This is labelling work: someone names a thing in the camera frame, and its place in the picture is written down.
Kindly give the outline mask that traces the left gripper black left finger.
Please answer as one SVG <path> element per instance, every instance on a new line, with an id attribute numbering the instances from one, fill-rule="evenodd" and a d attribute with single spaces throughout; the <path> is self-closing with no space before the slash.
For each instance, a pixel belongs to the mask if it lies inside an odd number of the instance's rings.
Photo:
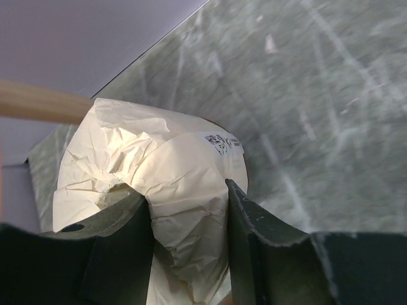
<path id="1" fill-rule="evenodd" d="M 145 304 L 153 245 L 137 193 L 57 233 L 1 224 L 1 303 Z"/>

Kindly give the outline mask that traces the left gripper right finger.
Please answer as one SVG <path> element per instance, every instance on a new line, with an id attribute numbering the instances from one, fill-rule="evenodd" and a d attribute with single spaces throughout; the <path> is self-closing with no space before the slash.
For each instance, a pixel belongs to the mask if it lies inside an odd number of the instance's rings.
<path id="1" fill-rule="evenodd" d="M 405 304 L 404 233 L 305 233 L 228 186 L 235 304 Z"/>

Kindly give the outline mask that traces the beige paper roll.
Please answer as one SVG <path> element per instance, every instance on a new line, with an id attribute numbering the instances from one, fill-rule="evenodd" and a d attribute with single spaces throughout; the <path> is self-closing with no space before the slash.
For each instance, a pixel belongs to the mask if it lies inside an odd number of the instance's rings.
<path id="1" fill-rule="evenodd" d="M 209 304 L 228 273 L 228 187 L 248 187 L 240 141 L 203 118 L 98 98 L 63 155 L 58 232 L 132 191 L 149 205 L 156 248 L 148 304 Z"/>

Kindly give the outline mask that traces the pink three-tier shelf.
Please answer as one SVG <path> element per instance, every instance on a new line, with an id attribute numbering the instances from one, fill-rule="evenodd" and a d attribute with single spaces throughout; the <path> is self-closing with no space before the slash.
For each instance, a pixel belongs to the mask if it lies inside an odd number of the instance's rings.
<path id="1" fill-rule="evenodd" d="M 1 80 L 1 116 L 78 125 L 93 100 L 60 91 Z"/>

